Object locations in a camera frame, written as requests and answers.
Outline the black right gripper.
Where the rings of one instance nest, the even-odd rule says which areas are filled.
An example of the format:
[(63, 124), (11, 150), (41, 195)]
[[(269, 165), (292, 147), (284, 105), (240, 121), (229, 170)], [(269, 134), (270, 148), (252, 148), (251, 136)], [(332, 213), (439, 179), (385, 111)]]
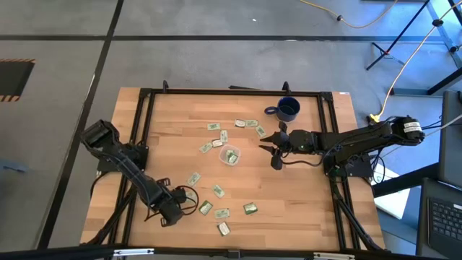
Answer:
[(317, 139), (314, 133), (296, 129), (288, 134), (287, 125), (283, 121), (279, 122), (279, 129), (281, 132), (274, 132), (271, 136), (260, 139), (261, 142), (279, 144), (279, 147), (265, 145), (259, 145), (259, 147), (277, 156), (288, 152), (295, 154), (315, 154), (317, 152)]

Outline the dark blue ceramic mug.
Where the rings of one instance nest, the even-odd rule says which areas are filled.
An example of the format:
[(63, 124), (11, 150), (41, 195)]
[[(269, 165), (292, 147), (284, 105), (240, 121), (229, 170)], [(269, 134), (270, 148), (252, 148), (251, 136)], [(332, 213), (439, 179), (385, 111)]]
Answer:
[(300, 103), (293, 97), (281, 98), (276, 106), (267, 107), (264, 110), (266, 115), (275, 115), (279, 121), (291, 122), (300, 112)]

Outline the clear plastic container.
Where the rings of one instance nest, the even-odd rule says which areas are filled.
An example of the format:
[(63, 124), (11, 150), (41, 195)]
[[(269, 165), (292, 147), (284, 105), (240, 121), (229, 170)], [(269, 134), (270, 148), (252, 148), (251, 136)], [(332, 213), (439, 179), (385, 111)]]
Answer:
[(236, 163), (234, 165), (237, 165), (237, 163), (239, 162), (239, 159), (241, 157), (241, 151), (235, 147), (235, 146), (232, 146), (230, 144), (225, 144), (221, 150), (220, 150), (220, 153), (219, 153), (219, 159), (225, 164), (225, 165), (229, 165), (229, 166), (234, 166), (234, 165), (231, 165), (228, 161), (227, 161), (227, 158), (226, 158), (226, 151), (227, 150), (233, 150), (234, 154), (236, 154), (238, 156), (238, 159), (236, 161)]

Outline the white paper sheet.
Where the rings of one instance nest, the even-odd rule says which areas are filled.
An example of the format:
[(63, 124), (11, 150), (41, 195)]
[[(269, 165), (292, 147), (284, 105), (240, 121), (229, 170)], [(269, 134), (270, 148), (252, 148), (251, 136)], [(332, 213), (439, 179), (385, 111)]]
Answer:
[[(374, 186), (396, 177), (399, 177), (399, 174), (378, 163), (374, 169), (371, 184)], [(374, 198), (375, 206), (396, 219), (401, 220), (404, 215), (407, 199), (409, 198), (409, 192), (410, 189), (408, 188), (385, 196), (376, 197)]]

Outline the black desk edge bar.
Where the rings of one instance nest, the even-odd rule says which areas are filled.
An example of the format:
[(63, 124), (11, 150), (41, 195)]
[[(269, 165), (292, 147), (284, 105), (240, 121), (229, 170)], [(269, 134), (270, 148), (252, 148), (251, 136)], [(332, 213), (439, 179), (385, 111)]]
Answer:
[(423, 168), (414, 170), (410, 173), (390, 178), (372, 187), (375, 198), (386, 196), (399, 192), (404, 189), (410, 189), (415, 186), (421, 186), (424, 178), (437, 179), (439, 172), (439, 163), (434, 163)]

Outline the black tripod stand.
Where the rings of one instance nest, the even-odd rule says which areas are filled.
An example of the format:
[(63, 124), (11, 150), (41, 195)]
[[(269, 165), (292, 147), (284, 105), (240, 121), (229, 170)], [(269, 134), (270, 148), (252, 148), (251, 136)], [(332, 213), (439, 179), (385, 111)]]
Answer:
[(424, 0), (422, 6), (419, 8), (419, 10), (416, 12), (416, 14), (409, 20), (409, 22), (407, 23), (407, 25), (404, 27), (404, 29), (394, 38), (394, 41), (389, 45), (389, 47), (385, 50), (383, 49), (382, 47), (380, 47), (377, 43), (375, 42), (372, 42), (372, 46), (374, 49), (377, 49), (379, 50), (380, 52), (380, 55), (370, 64), (368, 65), (365, 69), (367, 71), (369, 71), (371, 68), (373, 68), (379, 61), (383, 60), (383, 59), (390, 59), (392, 61), (395, 61), (396, 63), (400, 64), (400, 65), (404, 65), (404, 62), (401, 61), (400, 59), (394, 57), (391, 55), (391, 50), (393, 49), (393, 47), (395, 46), (395, 44), (397, 44), (397, 42), (400, 41), (400, 39), (402, 39), (404, 33), (409, 29), (409, 27), (412, 25), (412, 23), (414, 22), (414, 20), (422, 13), (422, 11), (424, 10), (424, 8), (429, 4), (430, 0)]

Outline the grey floor object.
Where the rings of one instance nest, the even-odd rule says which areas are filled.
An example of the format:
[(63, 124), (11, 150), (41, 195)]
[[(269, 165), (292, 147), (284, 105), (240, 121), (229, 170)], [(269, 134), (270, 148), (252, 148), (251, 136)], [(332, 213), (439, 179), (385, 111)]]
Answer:
[(27, 172), (28, 167), (17, 162), (8, 161), (0, 158), (0, 169), (2, 170), (15, 170), (17, 172)]

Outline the grey monitor back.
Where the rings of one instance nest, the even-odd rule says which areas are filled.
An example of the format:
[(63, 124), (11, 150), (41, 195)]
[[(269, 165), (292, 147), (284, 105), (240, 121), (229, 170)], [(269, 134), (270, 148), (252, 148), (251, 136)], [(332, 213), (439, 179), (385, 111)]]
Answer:
[(442, 120), (439, 179), (462, 188), (462, 92), (444, 92)]

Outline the black laptop keyboard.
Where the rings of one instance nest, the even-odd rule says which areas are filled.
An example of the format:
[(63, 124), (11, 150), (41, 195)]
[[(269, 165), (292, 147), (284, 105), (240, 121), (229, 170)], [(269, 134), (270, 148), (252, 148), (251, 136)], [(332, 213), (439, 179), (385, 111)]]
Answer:
[(462, 260), (462, 190), (423, 180), (416, 255)]

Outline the grey metal stand bar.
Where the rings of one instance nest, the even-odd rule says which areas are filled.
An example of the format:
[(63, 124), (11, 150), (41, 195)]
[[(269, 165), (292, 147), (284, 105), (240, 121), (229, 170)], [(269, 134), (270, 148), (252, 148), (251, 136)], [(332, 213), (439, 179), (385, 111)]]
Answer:
[[(436, 19), (439, 18), (439, 16), (437, 15), (437, 12), (435, 11), (435, 8), (433, 7), (431, 1), (427, 4), (427, 9), (428, 9), (428, 12), (430, 13), (430, 16), (432, 17), (433, 20), (436, 20)], [(452, 47), (455, 47), (456, 45), (451, 40), (451, 38), (449, 37), (449, 35), (447, 34), (445, 28), (442, 25), (437, 27), (437, 31), (439, 32), (440, 37), (442, 38), (441, 41), (445, 44), (445, 47), (447, 48), (448, 53), (450, 54), (451, 58), (453, 59), (456, 67), (458, 69), (460, 69), (462, 67), (462, 60), (459, 58), (459, 56), (458, 56), (458, 54), (456, 52), (452, 52), (450, 50)]]

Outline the hazard striped floor hatch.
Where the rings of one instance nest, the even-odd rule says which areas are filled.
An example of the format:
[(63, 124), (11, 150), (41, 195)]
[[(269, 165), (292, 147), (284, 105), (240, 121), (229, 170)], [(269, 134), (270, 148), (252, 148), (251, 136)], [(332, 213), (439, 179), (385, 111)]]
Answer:
[(0, 58), (0, 102), (17, 102), (35, 65), (35, 59)]

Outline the black aluminium table frame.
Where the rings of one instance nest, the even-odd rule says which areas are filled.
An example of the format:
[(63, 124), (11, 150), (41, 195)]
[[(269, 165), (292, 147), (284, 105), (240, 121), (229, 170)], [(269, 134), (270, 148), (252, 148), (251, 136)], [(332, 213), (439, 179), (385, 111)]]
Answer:
[[(195, 212), (176, 225), (162, 227), (159, 217), (147, 219), (146, 207), (136, 203), (128, 244), (131, 246), (281, 251), (337, 251), (333, 202), (328, 178), (321, 167), (298, 163), (282, 170), (270, 165), (270, 154), (259, 147), (254, 129), (237, 128), (236, 119), (256, 119), (267, 134), (276, 131), (277, 120), (264, 113), (281, 98), (281, 91), (253, 95), (245, 90), (179, 90), (158, 92), (152, 103), (147, 134), (139, 134), (149, 147), (146, 172), (153, 178), (169, 178), (184, 185), (193, 173), (201, 175), (195, 188), (201, 201), (215, 209), (228, 208), (230, 234), (221, 236), (213, 214)], [(208, 124), (220, 123), (209, 131)], [(220, 139), (228, 142), (207, 153), (199, 148)], [(237, 147), (237, 165), (219, 159), (225, 144)], [(212, 187), (225, 192), (218, 198)], [(255, 203), (258, 211), (246, 215), (243, 206)]]

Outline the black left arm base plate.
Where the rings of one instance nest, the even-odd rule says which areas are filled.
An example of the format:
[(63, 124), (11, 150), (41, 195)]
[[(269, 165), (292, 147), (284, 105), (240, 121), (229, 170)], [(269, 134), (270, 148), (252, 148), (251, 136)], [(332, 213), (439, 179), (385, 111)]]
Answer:
[[(145, 170), (149, 148), (144, 145), (124, 144), (122, 152), (140, 169)], [(118, 169), (104, 159), (100, 159), (97, 170), (101, 173), (117, 172)]]

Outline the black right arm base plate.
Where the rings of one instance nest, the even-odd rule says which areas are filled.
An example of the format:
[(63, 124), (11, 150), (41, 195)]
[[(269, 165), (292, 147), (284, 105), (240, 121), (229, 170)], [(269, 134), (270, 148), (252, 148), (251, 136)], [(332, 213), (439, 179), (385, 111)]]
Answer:
[(369, 155), (353, 155), (349, 159), (337, 162), (334, 156), (323, 160), (324, 172), (329, 177), (372, 177), (373, 170)]

